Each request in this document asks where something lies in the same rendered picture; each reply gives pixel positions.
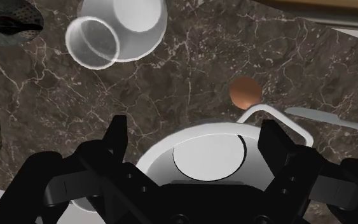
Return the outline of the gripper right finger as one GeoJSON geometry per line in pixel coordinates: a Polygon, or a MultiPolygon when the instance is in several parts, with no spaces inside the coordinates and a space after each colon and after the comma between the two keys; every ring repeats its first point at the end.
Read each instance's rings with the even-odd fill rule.
{"type": "Polygon", "coordinates": [[[263,120],[258,150],[273,174],[257,224],[309,224],[311,201],[325,204],[341,224],[358,224],[358,158],[339,164],[295,144],[274,120],[263,120]]]}

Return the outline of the white bowl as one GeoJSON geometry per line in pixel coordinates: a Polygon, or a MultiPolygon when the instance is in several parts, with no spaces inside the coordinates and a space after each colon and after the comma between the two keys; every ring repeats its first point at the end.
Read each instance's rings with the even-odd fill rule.
{"type": "Polygon", "coordinates": [[[120,42],[118,62],[131,62],[149,55],[167,29],[165,0],[82,0],[79,16],[105,21],[120,42]]]}

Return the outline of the copper round ball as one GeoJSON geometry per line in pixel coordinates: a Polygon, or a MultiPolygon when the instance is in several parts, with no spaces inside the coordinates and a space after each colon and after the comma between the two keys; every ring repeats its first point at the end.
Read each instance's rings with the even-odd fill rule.
{"type": "Polygon", "coordinates": [[[229,94],[236,107],[246,110],[261,102],[262,88],[251,77],[241,76],[232,81],[229,94]]]}

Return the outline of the grey knife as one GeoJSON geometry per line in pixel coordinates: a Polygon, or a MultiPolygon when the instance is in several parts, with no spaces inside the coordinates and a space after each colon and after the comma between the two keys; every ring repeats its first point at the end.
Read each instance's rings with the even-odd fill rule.
{"type": "Polygon", "coordinates": [[[284,112],[290,115],[300,116],[318,122],[326,122],[333,125],[340,125],[343,127],[348,127],[351,129],[358,130],[358,123],[341,120],[337,115],[325,111],[319,111],[316,109],[301,108],[301,107],[291,107],[285,109],[284,112]]]}

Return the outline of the clear glass cup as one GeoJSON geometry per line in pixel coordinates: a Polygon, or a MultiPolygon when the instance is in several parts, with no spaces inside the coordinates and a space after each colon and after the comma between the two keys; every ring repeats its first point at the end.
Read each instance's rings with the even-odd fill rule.
{"type": "Polygon", "coordinates": [[[79,65],[91,70],[112,66],[120,54],[115,30],[104,20],[91,16],[78,17],[67,26],[65,46],[79,65]]]}

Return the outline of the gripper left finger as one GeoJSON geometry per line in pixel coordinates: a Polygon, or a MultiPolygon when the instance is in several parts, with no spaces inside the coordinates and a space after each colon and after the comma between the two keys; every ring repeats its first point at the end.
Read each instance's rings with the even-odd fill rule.
{"type": "Polygon", "coordinates": [[[64,158],[31,155],[0,198],[0,224],[57,224],[72,200],[87,197],[105,224],[154,224],[143,195],[154,186],[123,157],[127,118],[113,117],[102,139],[81,143],[64,158]]]}

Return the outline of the dark speckled grey bowl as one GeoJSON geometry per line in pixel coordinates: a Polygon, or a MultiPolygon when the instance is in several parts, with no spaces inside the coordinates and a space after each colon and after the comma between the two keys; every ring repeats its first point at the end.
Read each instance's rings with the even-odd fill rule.
{"type": "Polygon", "coordinates": [[[41,12],[27,0],[0,0],[0,46],[28,42],[43,26],[41,12]]]}

